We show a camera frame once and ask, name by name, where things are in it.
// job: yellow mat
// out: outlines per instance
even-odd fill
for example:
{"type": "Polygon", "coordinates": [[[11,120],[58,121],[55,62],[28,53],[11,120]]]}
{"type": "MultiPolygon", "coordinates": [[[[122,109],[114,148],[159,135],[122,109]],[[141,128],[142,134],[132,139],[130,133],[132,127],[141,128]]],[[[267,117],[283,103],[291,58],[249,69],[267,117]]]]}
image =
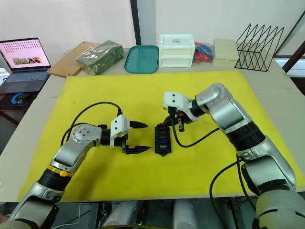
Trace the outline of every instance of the yellow mat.
{"type": "MultiPolygon", "coordinates": [[[[120,147],[91,149],[67,186],[62,201],[207,196],[215,174],[236,160],[235,149],[225,135],[217,131],[191,148],[179,147],[172,135],[172,153],[162,157],[154,153],[154,127],[167,116],[167,111],[163,110],[165,91],[194,98],[213,83],[227,87],[290,163],[298,186],[304,187],[303,175],[240,71],[70,76],[44,128],[19,199],[42,175],[75,116],[99,101],[117,103],[124,116],[147,123],[149,128],[131,129],[127,143],[152,148],[138,155],[125,155],[120,147]]],[[[102,104],[86,111],[78,122],[109,127],[116,112],[115,107],[102,104]]],[[[186,125],[185,132],[179,132],[179,139],[183,144],[190,144],[214,128],[216,124],[205,114],[200,121],[186,125]]],[[[214,185],[216,196],[241,192],[236,167],[221,175],[214,185]]]]}

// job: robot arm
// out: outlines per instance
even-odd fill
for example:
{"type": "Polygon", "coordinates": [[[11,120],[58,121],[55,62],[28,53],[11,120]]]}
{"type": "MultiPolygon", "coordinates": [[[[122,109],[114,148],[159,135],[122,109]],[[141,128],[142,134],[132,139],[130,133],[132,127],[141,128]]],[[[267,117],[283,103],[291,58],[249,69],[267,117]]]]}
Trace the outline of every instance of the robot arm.
{"type": "Polygon", "coordinates": [[[0,228],[50,228],[59,210],[64,190],[92,147],[105,145],[121,146],[126,154],[141,153],[150,147],[126,145],[127,134],[133,128],[144,128],[146,124],[129,121],[122,114],[107,126],[80,125],[72,137],[59,149],[42,176],[29,189],[23,200],[12,212],[9,221],[0,228]]]}
{"type": "Polygon", "coordinates": [[[205,113],[211,115],[244,161],[242,172],[248,187],[260,196],[256,207],[260,227],[303,227],[305,201],[295,191],[292,168],[222,84],[211,85],[193,100],[166,92],[164,108],[169,110],[169,118],[179,123],[179,131],[184,131],[184,123],[198,121],[205,113]],[[284,219],[289,219],[289,224],[283,223],[284,219]]]}

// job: beige box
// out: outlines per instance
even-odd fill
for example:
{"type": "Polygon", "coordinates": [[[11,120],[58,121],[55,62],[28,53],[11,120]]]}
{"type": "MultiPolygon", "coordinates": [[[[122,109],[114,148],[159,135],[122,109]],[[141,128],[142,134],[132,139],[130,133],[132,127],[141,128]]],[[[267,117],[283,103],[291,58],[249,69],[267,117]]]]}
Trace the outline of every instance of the beige box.
{"type": "Polygon", "coordinates": [[[213,66],[234,68],[238,58],[237,46],[234,40],[221,38],[214,40],[213,66]]]}

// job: yellow ring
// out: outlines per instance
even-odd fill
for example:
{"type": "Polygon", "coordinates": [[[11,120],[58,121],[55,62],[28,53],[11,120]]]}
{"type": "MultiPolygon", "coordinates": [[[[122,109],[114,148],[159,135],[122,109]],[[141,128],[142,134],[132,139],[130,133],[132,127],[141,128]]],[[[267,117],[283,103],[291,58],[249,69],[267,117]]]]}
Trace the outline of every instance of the yellow ring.
{"type": "Polygon", "coordinates": [[[61,177],[72,177],[74,175],[73,173],[67,172],[65,170],[61,170],[59,168],[55,168],[51,165],[48,165],[47,169],[55,173],[58,173],[61,177]]]}

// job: laptop screen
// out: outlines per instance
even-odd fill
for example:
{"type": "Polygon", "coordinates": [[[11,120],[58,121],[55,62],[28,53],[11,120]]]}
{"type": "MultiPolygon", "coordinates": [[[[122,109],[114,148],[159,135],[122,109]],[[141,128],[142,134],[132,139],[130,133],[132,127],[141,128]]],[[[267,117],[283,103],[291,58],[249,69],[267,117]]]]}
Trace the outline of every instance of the laptop screen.
{"type": "Polygon", "coordinates": [[[38,38],[0,42],[0,52],[11,70],[50,67],[38,38]]]}

